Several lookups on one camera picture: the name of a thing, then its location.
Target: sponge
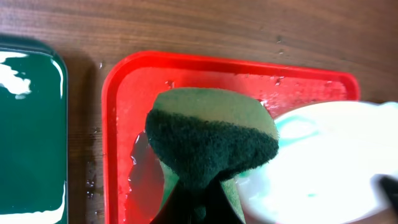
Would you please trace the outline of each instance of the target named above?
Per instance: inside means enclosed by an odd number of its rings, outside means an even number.
[[[202,198],[210,182],[223,182],[236,205],[237,193],[225,181],[273,159],[279,148],[274,121],[257,100],[211,88],[161,93],[147,115],[146,133],[160,161],[193,195],[199,220],[206,215]]]

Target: wet surface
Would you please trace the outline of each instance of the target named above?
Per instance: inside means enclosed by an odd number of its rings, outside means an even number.
[[[141,132],[131,152],[132,170],[127,181],[126,223],[149,223],[160,208],[163,196],[164,176],[160,162]]]

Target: wooden table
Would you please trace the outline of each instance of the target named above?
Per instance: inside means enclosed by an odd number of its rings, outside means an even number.
[[[363,100],[398,101],[397,10],[396,0],[1,0],[0,32],[64,57],[70,223],[103,223],[100,96],[115,63],[152,49],[341,70]]]

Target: green tray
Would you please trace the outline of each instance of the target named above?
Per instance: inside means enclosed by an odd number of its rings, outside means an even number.
[[[68,223],[65,63],[0,35],[0,223]]]

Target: white dish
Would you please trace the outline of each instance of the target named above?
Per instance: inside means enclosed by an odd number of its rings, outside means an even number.
[[[283,224],[347,223],[384,210],[376,181],[398,177],[397,115],[396,103],[337,101],[277,118],[277,157],[236,178],[243,209]]]

